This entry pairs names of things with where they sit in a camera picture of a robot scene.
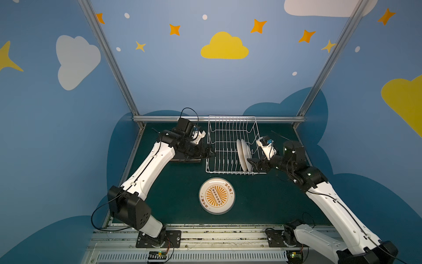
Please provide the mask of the white round plate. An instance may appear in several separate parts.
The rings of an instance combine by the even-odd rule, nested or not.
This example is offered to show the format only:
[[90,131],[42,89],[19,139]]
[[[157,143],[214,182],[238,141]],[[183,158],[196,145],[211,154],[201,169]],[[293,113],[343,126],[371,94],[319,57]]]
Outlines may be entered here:
[[206,180],[200,187],[198,197],[202,209],[213,215],[229,212],[236,199],[233,185],[218,177]]
[[248,161],[250,158],[252,158],[250,147],[244,139],[241,140],[241,144],[242,144],[242,151],[244,153],[244,160],[247,167],[247,171],[252,172],[252,164],[249,163]]
[[236,140],[236,147],[237,147],[237,154],[238,154],[238,159],[241,164],[241,168],[244,172],[248,172],[241,140],[239,139]]

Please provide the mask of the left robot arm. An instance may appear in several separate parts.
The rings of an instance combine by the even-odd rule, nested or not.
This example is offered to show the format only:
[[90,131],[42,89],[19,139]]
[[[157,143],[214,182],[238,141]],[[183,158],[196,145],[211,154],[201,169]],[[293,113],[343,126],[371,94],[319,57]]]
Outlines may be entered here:
[[186,118],[179,118],[172,130],[158,134],[151,151],[139,168],[120,186],[112,186],[107,198],[113,218],[153,239],[165,231],[164,225],[152,216],[146,204],[147,195],[164,167],[176,156],[186,159],[205,159],[212,156],[212,148],[203,139],[206,131]]

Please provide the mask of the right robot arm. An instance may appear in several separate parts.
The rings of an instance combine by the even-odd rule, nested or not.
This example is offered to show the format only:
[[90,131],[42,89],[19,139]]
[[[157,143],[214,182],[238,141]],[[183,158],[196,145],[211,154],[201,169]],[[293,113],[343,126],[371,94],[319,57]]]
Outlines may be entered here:
[[281,238],[285,246],[308,246],[334,264],[391,264],[395,261],[397,247],[367,228],[337,195],[326,176],[316,167],[307,165],[306,152],[300,142],[284,142],[282,152],[278,152],[267,136],[256,143],[263,156],[251,158],[250,153],[245,152],[246,163],[257,172],[271,169],[285,172],[320,208],[342,238],[333,239],[304,221],[295,220],[284,225]]

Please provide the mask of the right controller board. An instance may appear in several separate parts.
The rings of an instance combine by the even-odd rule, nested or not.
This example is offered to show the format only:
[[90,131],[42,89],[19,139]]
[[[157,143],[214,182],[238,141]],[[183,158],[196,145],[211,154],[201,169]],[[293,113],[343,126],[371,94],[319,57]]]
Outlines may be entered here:
[[302,252],[297,251],[287,251],[286,252],[287,257],[287,264],[303,264],[304,261],[304,255]]

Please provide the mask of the controller board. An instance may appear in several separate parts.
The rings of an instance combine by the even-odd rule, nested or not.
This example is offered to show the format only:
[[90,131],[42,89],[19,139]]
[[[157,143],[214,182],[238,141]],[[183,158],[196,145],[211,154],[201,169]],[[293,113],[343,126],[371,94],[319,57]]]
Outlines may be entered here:
[[163,264],[167,261],[169,255],[162,251],[149,251],[147,254],[148,264]]
[[287,251],[286,252],[287,257],[287,264],[303,264],[304,261],[304,255],[302,252],[297,251]]

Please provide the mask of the left controller board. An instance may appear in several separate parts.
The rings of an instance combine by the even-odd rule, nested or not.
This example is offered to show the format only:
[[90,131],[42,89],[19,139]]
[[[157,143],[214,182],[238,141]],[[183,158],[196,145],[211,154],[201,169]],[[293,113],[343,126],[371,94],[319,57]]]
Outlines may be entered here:
[[148,264],[163,264],[167,261],[169,255],[162,251],[149,251],[147,254]]

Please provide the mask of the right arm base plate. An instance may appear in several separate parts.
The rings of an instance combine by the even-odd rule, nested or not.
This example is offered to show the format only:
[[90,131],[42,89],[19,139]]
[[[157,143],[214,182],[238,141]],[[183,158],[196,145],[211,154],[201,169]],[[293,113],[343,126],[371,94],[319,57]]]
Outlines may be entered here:
[[267,241],[269,244],[269,247],[274,248],[298,248],[298,247],[308,247],[306,244],[299,243],[294,236],[293,232],[285,231],[285,230],[277,230],[273,228],[267,228],[265,231],[265,234],[267,236]]

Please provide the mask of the aluminium rear frame rail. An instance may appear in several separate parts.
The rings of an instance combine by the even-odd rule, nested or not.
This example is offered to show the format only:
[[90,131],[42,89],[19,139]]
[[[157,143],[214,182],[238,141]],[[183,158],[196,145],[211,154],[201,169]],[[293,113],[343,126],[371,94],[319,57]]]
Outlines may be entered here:
[[[134,122],[158,122],[158,123],[174,123],[179,120],[179,116],[175,115],[136,115],[133,116]],[[306,121],[305,117],[267,117],[267,116],[232,116],[232,115],[211,115],[211,116],[199,116],[199,117],[193,117],[193,116],[183,116],[184,119],[188,119],[192,122],[199,122],[199,123],[205,123],[205,122],[214,122],[214,121],[255,121],[257,123],[303,123]]]

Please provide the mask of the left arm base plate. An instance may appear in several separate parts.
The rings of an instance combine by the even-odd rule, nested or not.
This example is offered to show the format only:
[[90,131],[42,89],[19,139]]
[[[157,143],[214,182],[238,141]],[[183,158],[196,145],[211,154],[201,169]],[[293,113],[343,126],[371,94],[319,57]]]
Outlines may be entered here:
[[136,240],[136,248],[179,248],[181,231],[162,230],[156,238],[140,232]]

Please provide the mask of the front aluminium rail bed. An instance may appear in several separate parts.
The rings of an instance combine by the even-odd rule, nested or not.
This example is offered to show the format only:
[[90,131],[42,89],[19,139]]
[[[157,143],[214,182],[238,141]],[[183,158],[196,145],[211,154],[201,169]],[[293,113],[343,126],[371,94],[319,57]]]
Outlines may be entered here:
[[297,247],[270,247],[266,233],[283,230],[269,224],[170,224],[168,231],[179,231],[176,248],[166,257],[153,257],[158,248],[137,248],[138,233],[95,231],[81,260],[83,264],[285,264],[289,252],[303,253],[307,264],[331,261],[309,244]]

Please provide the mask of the right aluminium frame post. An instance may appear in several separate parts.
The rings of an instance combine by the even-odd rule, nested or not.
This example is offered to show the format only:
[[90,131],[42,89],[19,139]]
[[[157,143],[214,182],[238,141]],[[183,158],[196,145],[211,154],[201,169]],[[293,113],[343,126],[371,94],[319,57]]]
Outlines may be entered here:
[[334,65],[336,64],[337,60],[341,56],[344,48],[346,47],[349,39],[353,35],[354,31],[356,30],[359,22],[364,17],[364,11],[369,4],[369,0],[360,0],[357,1],[357,4],[351,13],[346,25],[344,26],[340,36],[337,39],[337,43],[334,46],[332,52],[330,52],[321,72],[319,73],[315,83],[311,87],[308,95],[306,96],[302,106],[300,107],[297,115],[296,121],[292,123],[293,129],[296,130],[301,123],[305,122],[306,120],[306,113],[308,112],[309,108],[311,107],[312,103],[314,102],[316,96],[318,95],[319,91],[321,90],[323,84],[325,83],[327,77],[329,76],[330,72],[332,71]]

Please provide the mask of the aluminium frame post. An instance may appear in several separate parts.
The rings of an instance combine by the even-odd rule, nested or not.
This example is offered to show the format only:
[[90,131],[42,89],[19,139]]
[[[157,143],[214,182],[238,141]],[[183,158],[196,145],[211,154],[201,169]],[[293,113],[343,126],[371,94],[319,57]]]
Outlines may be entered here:
[[141,130],[144,130],[145,124],[143,121],[135,121],[135,116],[139,115],[139,111],[136,107],[136,103],[133,99],[133,96],[128,88],[128,85],[123,77],[122,71],[120,70],[117,61],[113,55],[113,51],[110,48],[110,45],[107,41],[107,38],[102,30],[101,23],[99,22],[95,10],[93,8],[93,5],[91,1],[87,0],[78,0],[79,5],[90,25],[90,28],[98,41],[98,44],[100,45],[101,51],[103,52],[105,56],[105,60],[107,61],[108,65],[110,66],[110,69],[113,73],[113,76],[116,80],[116,83],[121,90],[124,99],[133,115],[133,121],[138,125],[138,127]]
[[306,113],[308,112],[309,108],[311,107],[312,103],[314,102],[316,96],[318,95],[319,91],[321,90],[323,84],[325,83],[327,77],[329,76],[330,72],[332,71],[334,65],[336,64],[337,60],[341,56],[344,48],[346,47],[349,39],[353,35],[354,31],[356,30],[359,22],[364,17],[364,11],[369,4],[369,0],[360,0],[357,1],[357,4],[351,13],[346,25],[344,26],[340,36],[337,39],[337,43],[334,46],[332,52],[330,52],[321,72],[319,73],[315,83],[311,87],[308,95],[306,96],[302,106],[300,107],[297,115],[296,121],[292,123],[293,129],[296,130],[301,123],[305,122],[306,120]]

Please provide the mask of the left aluminium frame post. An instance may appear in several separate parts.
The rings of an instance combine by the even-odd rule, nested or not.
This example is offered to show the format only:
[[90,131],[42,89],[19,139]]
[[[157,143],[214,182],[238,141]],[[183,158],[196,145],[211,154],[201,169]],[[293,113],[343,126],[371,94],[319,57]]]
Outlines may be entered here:
[[110,48],[110,45],[107,41],[107,38],[102,30],[101,23],[99,22],[95,10],[93,8],[93,5],[91,1],[87,0],[78,0],[79,5],[90,25],[90,28],[98,41],[98,44],[100,45],[101,51],[103,52],[105,56],[105,60],[107,61],[108,65],[110,66],[110,69],[113,73],[113,76],[116,80],[116,83],[121,90],[124,99],[133,115],[133,121],[138,125],[138,127],[141,130],[144,130],[145,124],[143,121],[135,121],[135,116],[139,115],[139,111],[136,107],[136,103],[133,99],[133,96],[128,88],[128,85],[123,77],[122,71],[120,70],[117,61],[113,55],[113,51]]

